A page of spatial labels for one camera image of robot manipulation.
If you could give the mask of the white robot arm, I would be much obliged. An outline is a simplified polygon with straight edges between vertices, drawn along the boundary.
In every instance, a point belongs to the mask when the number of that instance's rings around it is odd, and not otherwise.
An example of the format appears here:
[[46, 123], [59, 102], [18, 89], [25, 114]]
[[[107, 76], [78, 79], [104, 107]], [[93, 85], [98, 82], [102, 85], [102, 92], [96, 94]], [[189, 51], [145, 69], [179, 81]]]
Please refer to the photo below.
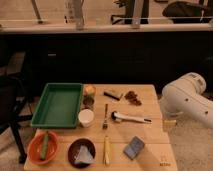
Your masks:
[[213, 129], [213, 101], [203, 96], [205, 89], [205, 79], [198, 73], [189, 72], [164, 86], [160, 109], [165, 115], [189, 114]]

